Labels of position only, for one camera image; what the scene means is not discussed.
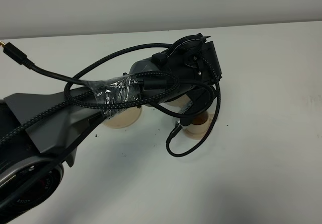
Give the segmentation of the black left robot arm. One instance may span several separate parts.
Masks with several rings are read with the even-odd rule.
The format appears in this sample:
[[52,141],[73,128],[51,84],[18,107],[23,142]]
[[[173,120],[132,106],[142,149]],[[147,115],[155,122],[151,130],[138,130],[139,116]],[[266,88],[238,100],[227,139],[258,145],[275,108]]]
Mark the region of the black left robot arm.
[[[149,43],[114,52],[73,77],[44,70],[11,43],[4,54],[43,76],[64,81],[52,95],[13,94],[1,100],[1,222],[48,199],[74,164],[80,143],[103,121],[127,109],[152,106],[177,119],[166,142],[212,104],[220,107],[221,68],[215,46],[202,34],[172,44]],[[104,81],[82,77],[101,64],[133,51],[161,48],[130,71]]]

